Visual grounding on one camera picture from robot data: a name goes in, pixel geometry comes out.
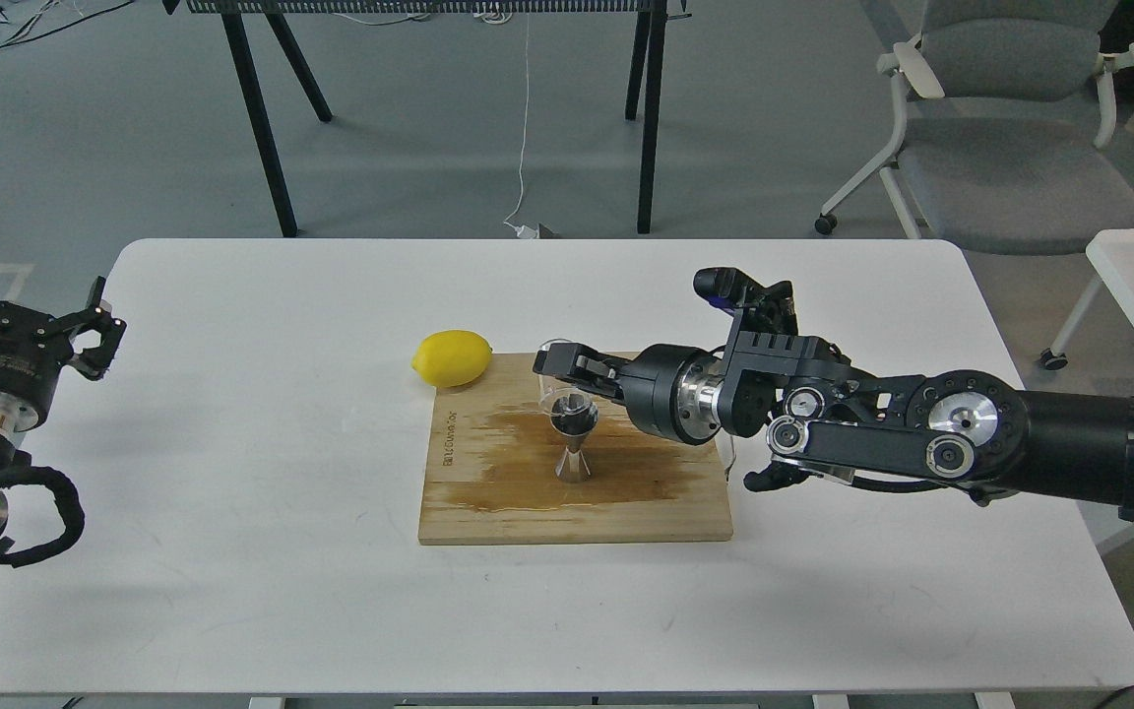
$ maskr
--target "gray chair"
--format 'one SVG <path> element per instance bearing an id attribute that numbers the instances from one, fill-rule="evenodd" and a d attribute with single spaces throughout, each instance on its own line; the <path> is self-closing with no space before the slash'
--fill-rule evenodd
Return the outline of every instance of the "gray chair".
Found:
<path id="1" fill-rule="evenodd" d="M 1098 31 L 1117 0 L 929 0 L 921 32 L 878 59 L 890 77 L 895 129 L 878 152 L 820 208 L 832 211 L 877 175 L 908 238 L 930 236 L 970 251 L 1007 255 L 1078 254 L 1099 230 L 1134 228 L 1134 192 L 1099 150 L 1116 126 L 1112 73 L 1129 52 L 1102 54 Z M 1016 117 L 908 117 L 908 102 L 943 98 L 1059 101 L 1097 81 L 1100 129 Z M 1065 366 L 1066 340 L 1101 284 L 1093 279 L 1041 362 Z"/>

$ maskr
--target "metal jigger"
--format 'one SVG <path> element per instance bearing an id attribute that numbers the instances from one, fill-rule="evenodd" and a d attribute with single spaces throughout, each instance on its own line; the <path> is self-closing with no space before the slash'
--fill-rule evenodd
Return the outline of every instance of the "metal jigger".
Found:
<path id="1" fill-rule="evenodd" d="M 555 466 L 555 475 L 570 483 L 589 480 L 589 463 L 581 447 L 598 427 L 598 405 L 583 391 L 566 390 L 549 405 L 549 422 L 561 432 L 567 444 Z"/>

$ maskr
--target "wooden cutting board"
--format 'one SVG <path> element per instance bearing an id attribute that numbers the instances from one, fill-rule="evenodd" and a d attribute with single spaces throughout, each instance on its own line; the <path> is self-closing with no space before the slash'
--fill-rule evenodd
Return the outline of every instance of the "wooden cutting board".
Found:
<path id="1" fill-rule="evenodd" d="M 484 377 L 437 390 L 418 517 L 421 543 L 725 541 L 734 535 L 714 444 L 638 431 L 598 399 L 585 440 L 593 476 L 564 483 L 564 440 L 536 407 L 532 354 L 494 354 Z"/>

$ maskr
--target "yellow lemon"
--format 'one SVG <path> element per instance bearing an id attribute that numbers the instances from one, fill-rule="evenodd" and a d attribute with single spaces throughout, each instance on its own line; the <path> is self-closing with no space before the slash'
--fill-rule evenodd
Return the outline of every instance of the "yellow lemon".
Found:
<path id="1" fill-rule="evenodd" d="M 431 386 L 462 386 L 482 375 L 491 360 L 492 347 L 483 337 L 446 329 L 422 341 L 409 366 Z"/>

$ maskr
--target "black table leg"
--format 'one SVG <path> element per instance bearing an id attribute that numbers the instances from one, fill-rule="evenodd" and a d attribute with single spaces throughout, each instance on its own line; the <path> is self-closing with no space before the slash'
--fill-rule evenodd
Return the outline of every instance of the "black table leg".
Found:
<path id="1" fill-rule="evenodd" d="M 296 77 L 301 79 L 301 86 L 305 90 L 305 95 L 310 98 L 310 103 L 314 104 L 314 112 L 318 113 L 318 120 L 324 124 L 330 123 L 332 112 L 327 107 L 327 100 L 323 99 L 323 91 L 318 88 L 314 71 L 311 71 L 310 65 L 305 64 L 305 56 L 301 52 L 301 45 L 296 44 L 296 36 L 291 34 L 291 27 L 287 26 L 287 18 L 273 12 L 265 14 L 265 18 L 270 19 L 270 28 L 273 31 L 273 35 L 279 37 L 282 53 L 287 54 L 287 61 L 291 64 L 291 71 L 296 71 Z"/>
<path id="2" fill-rule="evenodd" d="M 637 193 L 637 233 L 650 234 L 653 205 L 653 154 L 659 143 L 659 93 L 662 90 L 662 44 L 668 28 L 668 0 L 650 9 L 650 49 L 646 60 L 646 108 L 642 130 L 642 184 Z"/>
<path id="3" fill-rule="evenodd" d="M 633 37 L 633 69 L 629 70 L 629 99 L 624 104 L 624 117 L 635 121 L 638 117 L 638 99 L 642 98 L 642 70 L 645 53 L 650 47 L 650 12 L 637 14 L 637 31 Z"/>
<path id="4" fill-rule="evenodd" d="M 265 168 L 265 180 L 270 184 L 273 211 L 279 214 L 282 236 L 296 236 L 298 230 L 296 214 L 291 211 L 291 199 L 287 195 L 287 179 L 284 178 L 282 164 L 279 163 L 279 149 L 273 144 L 270 117 L 265 115 L 265 98 L 261 95 L 261 82 L 257 82 L 256 67 L 252 64 L 248 36 L 243 31 L 243 17 L 234 12 L 223 14 L 221 15 L 221 24 L 226 26 L 226 40 L 230 43 L 230 57 L 235 59 L 235 71 L 239 75 L 243 103 L 248 109 L 252 135 L 256 136 L 256 149 L 261 152 L 261 166 Z"/>

